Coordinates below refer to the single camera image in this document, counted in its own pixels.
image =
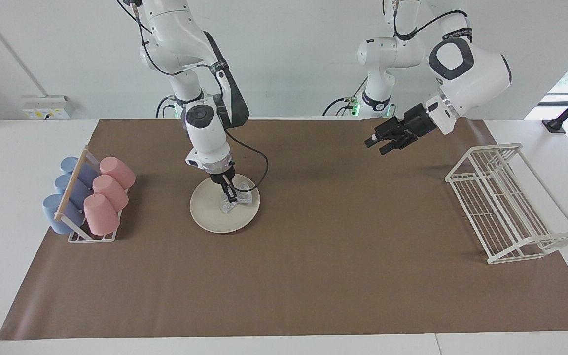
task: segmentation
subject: crumpled plastic wrapper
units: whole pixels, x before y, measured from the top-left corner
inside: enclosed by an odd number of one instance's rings
[[[236,188],[241,190],[248,190],[251,187],[247,182],[243,181],[240,184],[238,184]],[[226,215],[230,214],[232,209],[234,209],[234,207],[236,207],[238,204],[250,205],[253,203],[253,194],[251,192],[236,191],[236,194],[238,195],[238,200],[236,202],[229,202],[227,200],[227,195],[225,195],[225,193],[221,193],[220,209],[223,210],[223,212],[225,212]]]

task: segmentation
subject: white table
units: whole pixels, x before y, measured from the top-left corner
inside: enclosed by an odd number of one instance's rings
[[[59,162],[66,156],[79,154],[96,124],[97,121],[0,121],[0,326],[47,228],[40,204],[53,191],[52,182],[60,173]],[[525,154],[568,210],[568,139],[542,131],[536,134],[539,124],[491,121],[488,127],[500,144],[524,144]],[[568,248],[562,254],[568,263]],[[0,354],[140,354],[153,351],[159,354],[239,355],[543,355],[568,353],[568,332],[0,342]]]

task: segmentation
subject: pink cup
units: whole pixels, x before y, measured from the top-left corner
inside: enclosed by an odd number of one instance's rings
[[[109,175],[100,175],[93,180],[93,192],[106,196],[116,211],[128,205],[128,195],[117,180]]]
[[[89,229],[96,236],[106,236],[117,231],[120,218],[106,196],[95,193],[85,199],[85,216]]]
[[[115,157],[102,159],[100,171],[104,175],[111,175],[124,190],[131,188],[135,184],[135,173],[122,160]]]

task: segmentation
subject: white power box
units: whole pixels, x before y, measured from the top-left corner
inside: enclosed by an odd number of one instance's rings
[[[36,98],[25,103],[22,110],[28,119],[71,119],[74,113],[73,106],[63,96]]]

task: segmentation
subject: white wall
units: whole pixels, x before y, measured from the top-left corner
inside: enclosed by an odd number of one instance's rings
[[[568,69],[568,1],[460,0],[475,43],[505,54],[514,83],[472,112],[475,118],[522,119]],[[380,0],[190,0],[211,32],[254,117],[320,115],[351,95],[365,77],[359,43],[388,36]],[[422,11],[420,23],[430,18]],[[76,118],[151,117],[169,94],[160,74],[138,58],[138,32],[113,0],[0,0],[0,32],[51,95],[68,95]],[[439,28],[423,32],[428,47]],[[21,95],[36,88],[0,45],[0,119],[22,118]],[[402,113],[433,92],[426,66],[396,71]],[[215,90],[211,78],[204,86]]]

